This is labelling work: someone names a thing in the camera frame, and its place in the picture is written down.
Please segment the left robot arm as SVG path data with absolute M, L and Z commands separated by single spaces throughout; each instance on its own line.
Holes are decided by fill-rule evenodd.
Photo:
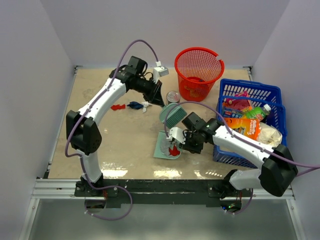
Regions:
M 66 115 L 66 146 L 75 149 L 74 155 L 80 158 L 82 178 L 87 181 L 85 189 L 92 196 L 99 196 L 104 190 L 97 150 L 102 143 L 99 124 L 107 111 L 130 90 L 141 93 L 143 99 L 152 105 L 165 105 L 160 77 L 168 75 L 168 68 L 156 62 L 150 79 L 144 76 L 146 70 L 147 63 L 132 56 L 128 64 L 110 73 L 93 99 L 78 111 L 71 110 Z

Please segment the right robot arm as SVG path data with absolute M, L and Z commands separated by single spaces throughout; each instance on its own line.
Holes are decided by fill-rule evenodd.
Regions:
M 231 170 L 215 190 L 233 197 L 244 189 L 264 189 L 275 197 L 281 197 L 298 175 L 290 150 L 283 144 L 277 147 L 257 142 L 230 129 L 225 123 L 211 118 L 204 121 L 196 113 L 190 113 L 182 124 L 185 143 L 180 147 L 192 154 L 200 154 L 205 143 L 226 147 L 251 162 L 250 170 Z

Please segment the teal dustpan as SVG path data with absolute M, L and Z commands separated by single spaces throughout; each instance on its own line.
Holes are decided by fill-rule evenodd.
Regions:
M 155 158 L 175 160 L 181 155 L 181 149 L 174 141 L 168 141 L 163 130 L 159 131 L 153 156 Z

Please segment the teal hand brush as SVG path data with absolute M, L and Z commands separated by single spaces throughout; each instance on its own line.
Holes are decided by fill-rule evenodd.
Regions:
M 159 114 L 159 120 L 167 128 L 175 127 L 187 116 L 187 112 L 176 102 L 164 106 Z

